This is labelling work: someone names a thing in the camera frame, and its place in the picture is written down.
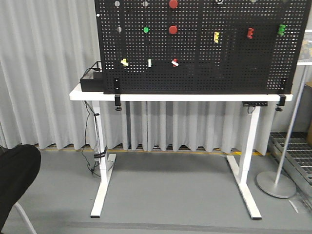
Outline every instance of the chair leg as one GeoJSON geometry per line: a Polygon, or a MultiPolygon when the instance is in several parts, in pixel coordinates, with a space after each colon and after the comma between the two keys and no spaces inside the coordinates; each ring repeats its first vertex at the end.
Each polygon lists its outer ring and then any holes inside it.
{"type": "Polygon", "coordinates": [[[30,222],[25,210],[23,209],[23,207],[17,202],[15,203],[14,207],[17,209],[18,213],[20,214],[21,218],[23,219],[24,223],[27,225],[28,230],[32,233],[32,234],[37,234],[36,230],[34,229],[34,226],[32,225],[32,223],[30,222]]]}

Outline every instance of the desk leg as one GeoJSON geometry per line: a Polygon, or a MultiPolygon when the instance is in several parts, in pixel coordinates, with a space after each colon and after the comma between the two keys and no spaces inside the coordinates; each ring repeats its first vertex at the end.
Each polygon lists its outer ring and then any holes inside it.
{"type": "MultiPolygon", "coordinates": [[[[100,112],[100,108],[99,108],[99,101],[92,101],[92,106],[93,106],[94,112],[99,114],[98,116],[95,117],[95,118],[97,118],[97,126],[95,125],[95,128],[96,128],[96,132],[98,131],[99,142],[100,142],[100,151],[104,152],[104,150],[105,150],[104,137],[103,137],[104,135],[103,135],[103,131],[102,131],[101,112],[100,112]]],[[[93,208],[91,211],[91,215],[90,215],[91,218],[100,218],[100,216],[101,216],[102,208],[103,208],[105,197],[106,197],[107,188],[108,188],[109,181],[111,179],[111,175],[113,172],[115,159],[116,159],[116,155],[109,155],[108,156],[108,153],[106,153],[105,157],[100,159],[99,168],[100,168],[100,173],[101,173],[101,182],[100,182],[100,185],[98,187],[97,197],[94,201],[93,208]]]]}
{"type": "Polygon", "coordinates": [[[252,219],[261,219],[262,216],[254,201],[254,198],[246,184],[247,175],[250,167],[250,162],[253,155],[255,133],[258,126],[260,107],[256,107],[249,119],[249,128],[247,129],[247,140],[242,149],[239,166],[233,155],[227,156],[228,162],[232,169],[239,190],[243,196],[247,209],[252,219]]]}

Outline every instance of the person's leg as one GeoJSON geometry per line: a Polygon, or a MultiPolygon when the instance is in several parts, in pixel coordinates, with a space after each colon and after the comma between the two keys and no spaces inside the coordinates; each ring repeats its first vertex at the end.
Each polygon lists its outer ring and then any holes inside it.
{"type": "Polygon", "coordinates": [[[40,151],[21,145],[0,156],[0,231],[12,206],[35,180],[41,163],[40,151]]]}

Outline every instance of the concrete floor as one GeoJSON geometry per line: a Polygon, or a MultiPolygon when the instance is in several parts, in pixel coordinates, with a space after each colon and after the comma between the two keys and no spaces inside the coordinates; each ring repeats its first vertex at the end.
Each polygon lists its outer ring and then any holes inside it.
{"type": "MultiPolygon", "coordinates": [[[[312,233],[309,211],[299,207],[296,213],[288,199],[257,188],[259,172],[276,170],[268,156],[252,158],[248,185],[263,216],[253,221],[220,155],[117,153],[102,217],[96,219],[89,215],[99,179],[81,153],[41,154],[40,173],[19,201],[38,234],[312,233]]],[[[2,231],[28,233],[14,208],[2,231]]]]}

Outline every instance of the white desk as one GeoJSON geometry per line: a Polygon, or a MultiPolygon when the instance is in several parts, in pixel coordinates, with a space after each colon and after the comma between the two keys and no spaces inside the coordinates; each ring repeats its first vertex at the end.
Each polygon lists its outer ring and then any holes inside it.
{"type": "MultiPolygon", "coordinates": [[[[114,94],[103,94],[102,92],[82,92],[81,86],[78,84],[69,95],[70,100],[85,100],[92,101],[95,113],[100,114],[99,101],[115,101],[114,94]]],[[[286,101],[291,101],[293,95],[286,95],[286,101]]],[[[272,101],[279,102],[279,95],[147,95],[147,94],[121,94],[121,101],[272,101]]],[[[246,122],[246,142],[242,147],[242,155],[240,157],[239,165],[234,156],[227,156],[227,160],[232,169],[233,175],[236,179],[241,195],[246,203],[248,211],[252,219],[261,219],[262,216],[254,201],[254,198],[246,184],[247,175],[250,167],[250,162],[253,153],[254,139],[258,125],[260,114],[260,107],[256,107],[248,122],[246,122]]],[[[98,132],[100,138],[101,152],[104,152],[104,141],[102,132],[102,123],[100,115],[96,117],[98,124],[98,132]]],[[[108,184],[111,178],[113,167],[107,169],[107,160],[115,161],[116,155],[105,155],[100,160],[101,183],[98,188],[97,197],[95,199],[91,217],[100,217],[103,208],[108,184]]]]}

